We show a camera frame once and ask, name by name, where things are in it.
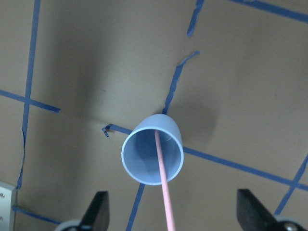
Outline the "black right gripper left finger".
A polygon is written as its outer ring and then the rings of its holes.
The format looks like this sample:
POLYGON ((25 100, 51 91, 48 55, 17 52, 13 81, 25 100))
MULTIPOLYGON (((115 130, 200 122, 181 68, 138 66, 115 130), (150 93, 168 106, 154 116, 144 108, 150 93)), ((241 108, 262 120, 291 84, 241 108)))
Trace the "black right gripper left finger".
POLYGON ((80 222, 81 231, 106 231, 110 222, 109 193, 96 192, 80 222))

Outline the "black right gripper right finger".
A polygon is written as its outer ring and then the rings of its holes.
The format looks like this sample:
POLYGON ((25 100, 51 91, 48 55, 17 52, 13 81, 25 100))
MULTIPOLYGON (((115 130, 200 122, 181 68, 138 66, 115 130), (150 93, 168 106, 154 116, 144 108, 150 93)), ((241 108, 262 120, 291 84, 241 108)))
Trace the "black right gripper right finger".
POLYGON ((237 190, 237 220, 243 231, 274 231, 278 225, 249 189, 237 190))

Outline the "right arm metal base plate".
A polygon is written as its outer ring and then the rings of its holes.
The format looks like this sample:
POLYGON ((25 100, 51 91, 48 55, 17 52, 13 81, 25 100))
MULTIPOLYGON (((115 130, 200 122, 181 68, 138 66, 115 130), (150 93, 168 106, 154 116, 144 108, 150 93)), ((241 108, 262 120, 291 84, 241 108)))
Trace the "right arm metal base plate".
POLYGON ((15 225, 15 211, 17 190, 15 186, 0 182, 0 230, 13 231, 15 225))

